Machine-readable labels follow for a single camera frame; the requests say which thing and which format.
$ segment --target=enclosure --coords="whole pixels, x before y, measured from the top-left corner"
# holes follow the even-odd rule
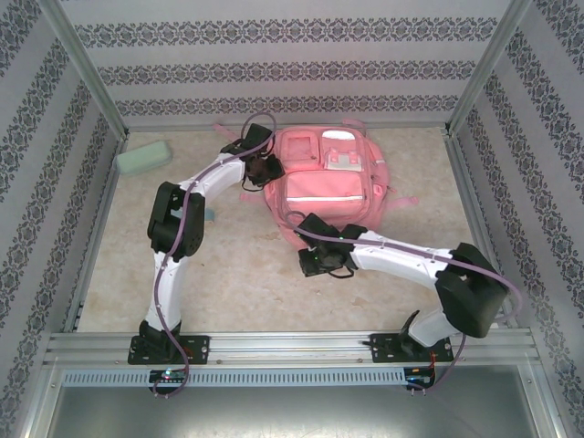
[[[0,7],[0,436],[584,436],[582,0]],[[410,396],[404,370],[427,363],[362,344],[436,294],[380,272],[304,278],[238,186],[209,205],[182,292],[206,364],[164,401],[147,387],[166,367],[128,363],[157,188],[215,159],[214,124],[258,111],[278,128],[363,121],[391,198],[417,200],[379,233],[473,243],[523,292],[440,390]],[[118,154],[155,141],[171,163],[119,175]]]

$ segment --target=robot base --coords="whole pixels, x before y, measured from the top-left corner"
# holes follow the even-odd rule
[[[452,362],[454,359],[450,340],[441,339],[431,347],[425,348],[415,343],[411,352],[404,351],[398,333],[373,333],[367,343],[371,347],[373,363],[425,362],[434,353],[436,362]]]
[[[192,365],[205,365],[209,357],[208,336],[182,336],[181,324],[172,331]],[[174,347],[165,332],[150,327],[148,322],[140,324],[140,335],[131,339],[130,365],[174,365],[184,363],[183,357]]]

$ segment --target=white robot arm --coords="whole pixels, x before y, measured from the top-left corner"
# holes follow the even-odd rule
[[[356,269],[372,269],[435,290],[440,304],[428,312],[414,312],[403,329],[407,338],[404,341],[425,348],[459,332],[484,338],[508,292],[492,277],[456,265],[462,262],[495,273],[473,245],[459,244],[456,249],[426,248],[391,240],[354,224],[347,225],[340,232],[315,214],[304,218],[298,229],[333,237],[336,241],[298,234],[308,245],[308,249],[299,251],[305,276],[332,274],[342,267],[347,268],[351,275]],[[357,243],[344,243],[344,239]],[[396,246],[410,248],[417,254],[396,249]]]
[[[216,162],[223,162],[225,159],[229,158],[231,154],[221,153],[208,167],[212,167]],[[179,191],[186,191],[191,183],[204,171],[201,171],[194,175],[192,178],[180,182],[178,184]],[[191,195],[198,193],[200,197],[203,198],[203,202],[207,203],[212,201],[219,193],[225,190],[227,187],[240,183],[244,179],[245,175],[245,162],[241,160],[234,160],[232,162],[226,162],[216,169],[213,169],[207,173],[203,179],[197,184],[191,191]],[[183,199],[177,196],[175,200],[175,207],[183,204]],[[175,223],[180,220],[182,214],[182,208],[178,210],[171,210],[170,214],[176,217]],[[162,268],[162,261],[166,252],[155,251],[154,252],[154,278],[159,274]],[[186,265],[188,263],[189,257],[182,256],[178,260],[173,258],[168,260],[167,266],[162,273],[161,281],[159,284],[159,300],[161,304],[161,311],[164,315],[164,320],[171,330],[174,330],[181,322],[181,290],[183,288],[184,272],[186,270]],[[148,314],[146,315],[146,321],[151,328],[162,331],[162,324],[158,318],[158,313],[156,312],[156,304],[154,303],[154,296],[152,296],[150,308]]]

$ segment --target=backpack strap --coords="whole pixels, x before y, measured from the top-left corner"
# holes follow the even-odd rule
[[[390,199],[385,202],[385,211],[390,212],[398,208],[417,205],[420,200],[416,196],[403,196],[402,198]]]
[[[220,125],[219,123],[215,123],[213,125],[213,129],[215,130],[215,132],[223,135],[226,139],[228,139],[232,143],[239,139],[239,135],[235,134],[234,132],[231,132],[225,126]]]
[[[245,203],[254,203],[256,205],[262,204],[266,205],[266,197],[263,193],[251,194],[251,193],[241,193],[239,195],[239,200]]]
[[[341,123],[343,124],[343,126],[359,130],[361,134],[363,134],[363,137],[367,137],[367,127],[365,126],[365,123],[363,123],[361,120],[343,119]]]

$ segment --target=reflective strip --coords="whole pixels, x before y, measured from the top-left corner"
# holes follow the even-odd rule
[[[363,199],[363,196],[358,194],[355,196],[303,196],[299,198],[286,198],[287,201],[302,202],[302,201],[356,201]]]
[[[347,130],[325,130],[322,137],[334,140],[355,140],[355,136]]]

